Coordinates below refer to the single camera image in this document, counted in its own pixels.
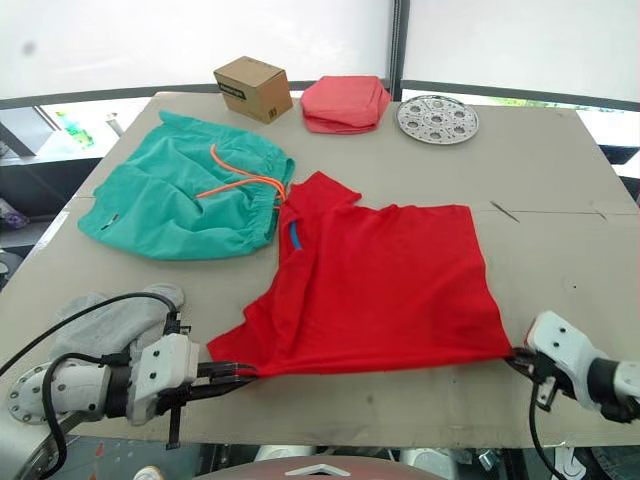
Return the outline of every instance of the white backdrop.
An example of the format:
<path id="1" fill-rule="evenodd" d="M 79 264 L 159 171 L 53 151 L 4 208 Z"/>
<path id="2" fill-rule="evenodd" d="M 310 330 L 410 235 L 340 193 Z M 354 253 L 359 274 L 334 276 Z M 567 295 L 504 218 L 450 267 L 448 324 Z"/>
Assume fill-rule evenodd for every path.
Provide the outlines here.
<path id="1" fill-rule="evenodd" d="M 404 78 L 639 101 L 638 0 L 411 0 Z"/>
<path id="2" fill-rule="evenodd" d="M 214 82 L 249 55 L 290 80 L 385 77 L 391 0 L 0 0 L 0 98 Z"/>

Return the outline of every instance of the gray cloth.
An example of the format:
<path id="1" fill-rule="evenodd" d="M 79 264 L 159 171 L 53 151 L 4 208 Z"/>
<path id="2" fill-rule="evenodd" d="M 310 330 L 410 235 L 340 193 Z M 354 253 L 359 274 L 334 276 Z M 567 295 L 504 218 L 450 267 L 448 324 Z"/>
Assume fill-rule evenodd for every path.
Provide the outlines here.
<path id="1" fill-rule="evenodd" d="M 149 285 L 144 291 L 163 295 L 176 307 L 184 303 L 184 292 L 175 285 L 159 283 Z M 58 323 L 106 299 L 98 293 L 78 297 L 57 313 L 54 322 Z M 166 316 L 166 305 L 151 298 L 132 298 L 113 303 L 62 327 L 49 357 L 53 360 L 69 352 L 99 357 L 121 352 L 128 346 L 131 358 L 139 360 L 142 350 L 162 336 Z"/>

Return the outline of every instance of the label on box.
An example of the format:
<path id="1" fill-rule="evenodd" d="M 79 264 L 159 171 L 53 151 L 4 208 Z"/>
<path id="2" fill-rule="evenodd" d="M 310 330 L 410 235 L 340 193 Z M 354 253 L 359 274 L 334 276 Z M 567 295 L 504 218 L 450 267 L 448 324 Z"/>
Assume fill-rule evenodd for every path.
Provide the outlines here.
<path id="1" fill-rule="evenodd" d="M 225 85 L 224 83 L 220 83 L 220 82 L 218 82 L 218 87 L 224 93 L 228 93 L 229 95 L 233 95 L 234 97 L 241 98 L 242 100 L 246 100 L 247 99 L 247 97 L 245 97 L 244 92 L 242 90 L 239 90 L 237 88 L 233 88 L 233 87 L 231 87 L 229 85 Z"/>

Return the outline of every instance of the cardboard surface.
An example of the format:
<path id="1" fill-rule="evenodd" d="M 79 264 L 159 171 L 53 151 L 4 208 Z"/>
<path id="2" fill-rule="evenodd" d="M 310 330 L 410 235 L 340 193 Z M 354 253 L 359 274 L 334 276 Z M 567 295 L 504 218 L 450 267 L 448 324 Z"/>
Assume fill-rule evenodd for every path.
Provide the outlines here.
<path id="1" fill-rule="evenodd" d="M 271 123 L 292 106 L 287 74 L 282 68 L 240 57 L 213 74 L 231 110 Z"/>
<path id="2" fill-rule="evenodd" d="M 397 129 L 391 115 L 375 132 L 332 137 L 307 132 L 297 111 L 263 126 L 229 112 L 220 96 L 165 94 L 155 97 L 127 130 L 0 294 L 0 318 L 19 325 L 0 337 L 0 361 L 41 333 L 72 298 L 89 291 L 114 295 L 155 282 L 184 288 L 183 320 L 193 326 L 191 338 L 203 345 L 204 361 L 204 343 L 241 323 L 242 308 L 269 286 L 277 245 L 245 257 L 161 262 L 109 248 L 78 231 L 76 221 L 91 208 L 93 188 L 158 124 L 157 111 L 163 108 L 265 135 L 295 158 L 296 181 L 323 170 L 361 191 L 362 205 L 471 205 L 489 288 L 514 345 L 522 342 L 535 315 L 551 309 L 610 356 L 637 358 L 638 210 L 574 112 L 478 108 L 484 131 L 455 148 L 415 142 Z M 524 127 L 538 124 L 525 135 Z M 496 133 L 505 129 L 512 136 Z M 535 162 L 542 151 L 549 155 Z M 519 222 L 497 211 L 490 200 Z M 47 351 L 45 344 L 19 362 L 0 381 L 0 395 Z M 183 410 L 181 439 L 531 446 L 526 422 L 530 388 L 527 379 L 500 361 L 393 373 L 283 376 L 193 402 Z M 165 417 L 138 428 L 122 419 L 105 420 L 84 424 L 75 433 L 166 440 Z M 540 412 L 538 418 L 548 445 L 640 443 L 637 426 L 608 422 L 564 397 L 552 414 Z"/>

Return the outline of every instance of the pink folded cloth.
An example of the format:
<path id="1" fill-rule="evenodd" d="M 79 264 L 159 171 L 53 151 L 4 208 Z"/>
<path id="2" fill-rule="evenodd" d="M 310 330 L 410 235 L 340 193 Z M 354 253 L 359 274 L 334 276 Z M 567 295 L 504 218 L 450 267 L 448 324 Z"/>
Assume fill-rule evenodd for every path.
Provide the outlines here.
<path id="1" fill-rule="evenodd" d="M 375 130 L 390 100 L 378 77 L 322 77 L 300 103 L 310 131 L 353 134 Z"/>

